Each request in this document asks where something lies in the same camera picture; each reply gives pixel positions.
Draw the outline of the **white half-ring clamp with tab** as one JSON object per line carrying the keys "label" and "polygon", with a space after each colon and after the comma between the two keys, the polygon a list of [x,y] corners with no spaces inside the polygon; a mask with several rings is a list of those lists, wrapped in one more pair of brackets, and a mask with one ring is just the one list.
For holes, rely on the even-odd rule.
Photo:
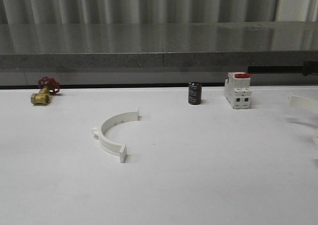
{"label": "white half-ring clamp with tab", "polygon": [[117,143],[106,137],[106,132],[112,127],[126,122],[139,120],[139,110],[124,112],[108,118],[101,126],[92,128],[92,134],[98,137],[101,147],[110,154],[119,156],[120,162],[124,163],[127,156],[127,148],[125,144]]}

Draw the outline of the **white half-ring pipe clamp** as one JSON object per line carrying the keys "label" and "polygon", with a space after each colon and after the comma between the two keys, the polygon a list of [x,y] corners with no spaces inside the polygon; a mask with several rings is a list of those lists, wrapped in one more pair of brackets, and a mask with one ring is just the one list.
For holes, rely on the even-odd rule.
{"label": "white half-ring pipe clamp", "polygon": [[289,100],[289,105],[301,109],[308,110],[310,112],[313,112],[315,114],[318,113],[318,101],[303,97],[303,96],[298,96],[294,95],[292,93],[288,94],[288,100]]}

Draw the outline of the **black cylindrical capacitor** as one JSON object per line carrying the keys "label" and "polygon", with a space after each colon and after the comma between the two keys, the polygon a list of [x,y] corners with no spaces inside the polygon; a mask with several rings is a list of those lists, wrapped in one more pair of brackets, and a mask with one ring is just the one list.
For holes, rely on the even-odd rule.
{"label": "black cylindrical capacitor", "polygon": [[201,103],[202,84],[200,82],[190,82],[188,84],[188,103],[199,105]]}

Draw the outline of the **grey stone counter ledge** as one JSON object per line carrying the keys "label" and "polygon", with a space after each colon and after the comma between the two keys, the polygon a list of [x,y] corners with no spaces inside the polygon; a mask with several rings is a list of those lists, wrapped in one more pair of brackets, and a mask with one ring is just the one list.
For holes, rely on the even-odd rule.
{"label": "grey stone counter ledge", "polygon": [[77,71],[300,66],[318,59],[315,22],[3,24],[0,67]]}

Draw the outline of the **brass valve red handwheel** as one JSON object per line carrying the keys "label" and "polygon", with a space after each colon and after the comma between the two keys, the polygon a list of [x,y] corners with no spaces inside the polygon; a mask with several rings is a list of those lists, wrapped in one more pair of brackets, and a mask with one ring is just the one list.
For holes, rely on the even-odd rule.
{"label": "brass valve red handwheel", "polygon": [[40,91],[33,93],[30,101],[33,105],[48,105],[50,103],[50,95],[55,95],[60,91],[60,84],[52,77],[44,76],[38,80]]}

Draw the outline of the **grey pleated curtain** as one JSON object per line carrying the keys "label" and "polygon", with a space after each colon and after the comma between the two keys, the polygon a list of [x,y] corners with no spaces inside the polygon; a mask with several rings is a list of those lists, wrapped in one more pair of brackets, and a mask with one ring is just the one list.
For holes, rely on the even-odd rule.
{"label": "grey pleated curtain", "polygon": [[0,0],[0,21],[212,23],[274,21],[279,0]]}

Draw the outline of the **white circuit breaker red switch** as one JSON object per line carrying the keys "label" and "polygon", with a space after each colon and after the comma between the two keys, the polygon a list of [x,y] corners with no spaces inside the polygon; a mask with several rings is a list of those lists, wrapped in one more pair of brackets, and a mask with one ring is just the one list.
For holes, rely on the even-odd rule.
{"label": "white circuit breaker red switch", "polygon": [[225,79],[225,98],[234,109],[250,108],[252,91],[250,90],[250,74],[245,72],[229,72]]}

